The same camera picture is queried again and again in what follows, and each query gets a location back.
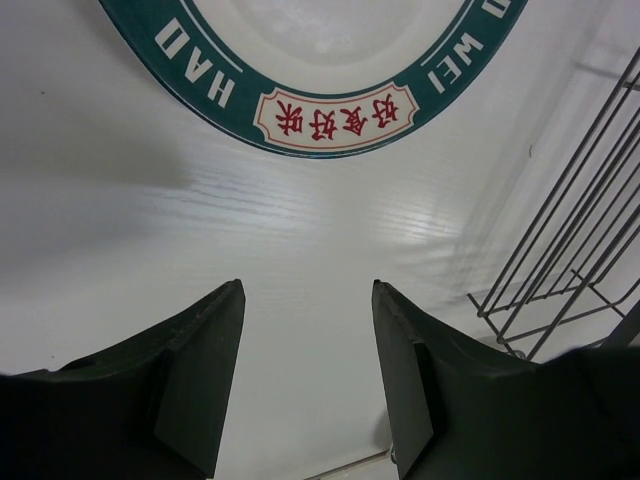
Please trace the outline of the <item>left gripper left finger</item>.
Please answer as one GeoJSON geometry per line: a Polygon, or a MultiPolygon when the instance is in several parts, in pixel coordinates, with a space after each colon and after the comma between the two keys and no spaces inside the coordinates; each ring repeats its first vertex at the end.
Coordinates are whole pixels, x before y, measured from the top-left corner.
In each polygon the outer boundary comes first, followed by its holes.
{"type": "Polygon", "coordinates": [[[244,314],[232,280],[56,371],[3,376],[2,477],[212,478],[244,314]]]}

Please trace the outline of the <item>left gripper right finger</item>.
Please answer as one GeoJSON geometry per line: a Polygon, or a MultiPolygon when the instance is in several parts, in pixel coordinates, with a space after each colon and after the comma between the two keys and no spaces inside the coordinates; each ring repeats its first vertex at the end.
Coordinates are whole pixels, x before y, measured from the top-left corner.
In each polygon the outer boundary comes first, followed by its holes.
{"type": "Polygon", "coordinates": [[[379,280],[372,314],[400,478],[638,477],[637,348],[578,348],[526,361],[379,280]]]}

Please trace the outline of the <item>green rimmed white plate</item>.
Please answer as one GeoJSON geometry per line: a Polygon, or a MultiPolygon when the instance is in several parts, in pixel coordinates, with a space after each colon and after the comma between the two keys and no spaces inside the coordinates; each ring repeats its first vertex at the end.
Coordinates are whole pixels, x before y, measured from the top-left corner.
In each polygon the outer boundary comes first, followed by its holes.
{"type": "Polygon", "coordinates": [[[253,147],[372,151],[425,126],[476,79],[522,1],[106,1],[181,104],[253,147]]]}

